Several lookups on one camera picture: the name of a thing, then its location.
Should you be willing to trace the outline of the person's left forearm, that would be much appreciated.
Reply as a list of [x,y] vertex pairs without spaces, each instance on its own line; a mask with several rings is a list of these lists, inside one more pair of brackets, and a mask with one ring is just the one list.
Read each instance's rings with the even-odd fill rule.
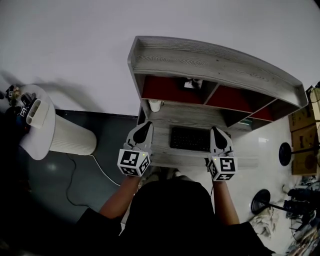
[[103,204],[99,213],[108,219],[122,219],[138,191],[140,180],[137,176],[127,176],[117,191]]

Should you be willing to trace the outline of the black picture frame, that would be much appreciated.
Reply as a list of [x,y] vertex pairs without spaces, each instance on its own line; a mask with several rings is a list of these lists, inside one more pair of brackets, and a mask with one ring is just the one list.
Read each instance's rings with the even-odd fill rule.
[[203,84],[202,79],[195,79],[195,78],[182,78],[182,88],[186,90],[200,90]]

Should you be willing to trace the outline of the pile of electronic devices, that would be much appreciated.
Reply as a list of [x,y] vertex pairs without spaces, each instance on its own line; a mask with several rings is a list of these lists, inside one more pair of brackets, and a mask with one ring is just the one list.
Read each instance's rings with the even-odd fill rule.
[[28,133],[31,126],[27,124],[27,115],[37,99],[36,94],[30,94],[29,92],[22,93],[21,87],[18,84],[12,84],[5,91],[5,98],[10,105],[5,114],[13,118],[15,124],[22,129],[24,133]]

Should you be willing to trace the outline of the black keyboard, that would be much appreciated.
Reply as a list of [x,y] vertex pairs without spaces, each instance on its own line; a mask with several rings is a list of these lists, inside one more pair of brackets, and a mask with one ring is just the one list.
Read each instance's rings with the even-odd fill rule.
[[170,147],[179,150],[210,152],[210,130],[187,127],[173,127]]

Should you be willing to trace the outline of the person's right forearm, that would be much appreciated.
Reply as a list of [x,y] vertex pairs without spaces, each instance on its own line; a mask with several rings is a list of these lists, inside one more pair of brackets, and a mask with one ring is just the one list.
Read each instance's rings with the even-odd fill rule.
[[233,204],[227,183],[213,182],[214,210],[224,225],[238,225],[240,220]]

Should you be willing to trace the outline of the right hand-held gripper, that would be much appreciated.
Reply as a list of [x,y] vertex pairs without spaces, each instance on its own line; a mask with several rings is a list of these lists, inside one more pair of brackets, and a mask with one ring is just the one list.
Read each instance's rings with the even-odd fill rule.
[[[223,152],[212,154],[217,148]],[[215,126],[210,129],[210,152],[207,169],[212,181],[229,181],[238,172],[238,158],[235,157],[230,135]]]

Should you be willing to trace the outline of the black round-base stand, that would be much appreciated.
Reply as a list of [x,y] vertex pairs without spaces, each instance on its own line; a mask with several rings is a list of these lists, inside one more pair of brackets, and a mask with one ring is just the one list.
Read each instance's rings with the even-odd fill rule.
[[271,194],[267,189],[261,189],[259,192],[257,192],[250,205],[252,214],[258,215],[267,208],[275,208],[285,212],[287,211],[284,207],[270,203],[270,200]]
[[320,150],[320,143],[316,146],[311,147],[311,148],[293,151],[292,147],[289,145],[289,143],[283,142],[279,147],[278,159],[279,159],[280,164],[285,167],[285,166],[289,165],[291,158],[292,158],[292,155],[313,151],[313,155],[316,159],[315,161],[318,164],[319,150]]

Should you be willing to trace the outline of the white slotted holder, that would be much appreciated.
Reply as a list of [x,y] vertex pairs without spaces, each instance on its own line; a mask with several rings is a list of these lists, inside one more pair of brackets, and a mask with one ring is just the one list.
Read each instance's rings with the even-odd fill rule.
[[49,110],[49,104],[41,99],[36,99],[26,116],[26,123],[31,127],[41,129]]

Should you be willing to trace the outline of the person's black shirt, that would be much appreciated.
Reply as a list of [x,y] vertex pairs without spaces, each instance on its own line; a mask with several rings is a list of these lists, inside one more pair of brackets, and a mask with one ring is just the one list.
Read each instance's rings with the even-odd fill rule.
[[87,209],[73,235],[81,256],[273,256],[250,223],[223,224],[207,190],[179,179],[145,184],[123,218]]

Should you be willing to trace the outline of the grey wooden desk with hutch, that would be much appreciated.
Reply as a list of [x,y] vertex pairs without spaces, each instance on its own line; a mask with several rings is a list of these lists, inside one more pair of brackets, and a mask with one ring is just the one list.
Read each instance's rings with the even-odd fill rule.
[[[256,168],[252,132],[270,128],[308,104],[301,81],[282,69],[224,46],[174,37],[137,36],[128,59],[138,97],[140,122],[153,123],[154,166],[203,168],[203,151],[170,147],[173,127],[221,129],[230,135],[241,169]],[[203,80],[200,90],[182,79]],[[148,100],[161,100],[152,112]],[[252,119],[251,125],[239,124]]]

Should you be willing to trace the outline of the beige cloth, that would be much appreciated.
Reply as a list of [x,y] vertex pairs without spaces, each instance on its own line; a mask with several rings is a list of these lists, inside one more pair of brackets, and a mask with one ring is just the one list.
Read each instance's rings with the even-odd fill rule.
[[266,239],[271,240],[273,234],[276,231],[278,220],[278,210],[272,207],[268,207],[259,214],[255,215],[249,221],[249,223],[258,236],[265,237]]

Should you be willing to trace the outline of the large cardboard box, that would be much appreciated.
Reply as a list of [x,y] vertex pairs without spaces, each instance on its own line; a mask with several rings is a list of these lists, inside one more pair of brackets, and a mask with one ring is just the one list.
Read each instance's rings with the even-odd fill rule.
[[292,174],[312,176],[320,171],[320,85],[307,91],[309,103],[289,115]]

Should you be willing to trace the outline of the tall white ribbed pedestal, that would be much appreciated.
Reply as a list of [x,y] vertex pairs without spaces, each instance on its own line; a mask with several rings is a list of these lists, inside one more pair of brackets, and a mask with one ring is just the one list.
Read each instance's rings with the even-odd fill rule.
[[54,104],[45,90],[35,84],[20,87],[21,92],[35,93],[36,99],[45,101],[49,109],[42,128],[30,126],[29,132],[20,141],[20,146],[34,159],[42,160],[49,151],[91,155],[97,147],[95,134],[56,114]]

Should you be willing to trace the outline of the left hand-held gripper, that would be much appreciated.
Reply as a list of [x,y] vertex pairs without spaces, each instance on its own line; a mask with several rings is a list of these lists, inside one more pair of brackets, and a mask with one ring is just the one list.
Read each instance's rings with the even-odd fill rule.
[[126,176],[142,177],[151,164],[151,141],[154,126],[151,121],[132,129],[119,150],[117,166]]

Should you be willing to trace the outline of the person's white shoe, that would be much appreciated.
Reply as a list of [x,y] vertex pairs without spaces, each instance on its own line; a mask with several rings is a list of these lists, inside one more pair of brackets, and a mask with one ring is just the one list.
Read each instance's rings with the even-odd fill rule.
[[186,175],[183,175],[178,169],[172,171],[172,179],[190,181],[190,179]]

